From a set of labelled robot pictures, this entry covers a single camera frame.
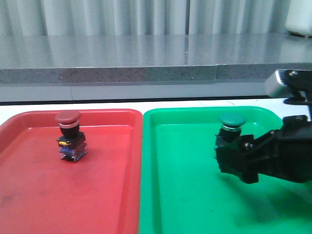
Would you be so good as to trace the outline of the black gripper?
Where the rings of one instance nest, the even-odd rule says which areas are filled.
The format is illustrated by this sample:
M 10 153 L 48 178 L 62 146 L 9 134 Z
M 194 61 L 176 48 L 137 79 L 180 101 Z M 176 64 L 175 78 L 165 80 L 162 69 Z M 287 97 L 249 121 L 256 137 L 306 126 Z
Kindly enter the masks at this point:
M 278 93 L 288 105 L 308 106 L 312 113 L 311 70 L 277 70 Z M 312 179 L 312 122 L 308 117 L 283 118 L 283 127 L 264 135 L 242 135 L 241 131 L 220 129 L 216 134 L 215 158 L 222 173 L 237 176 L 246 184 L 259 181 L 259 175 L 283 177 L 283 168 L 289 181 L 303 183 Z

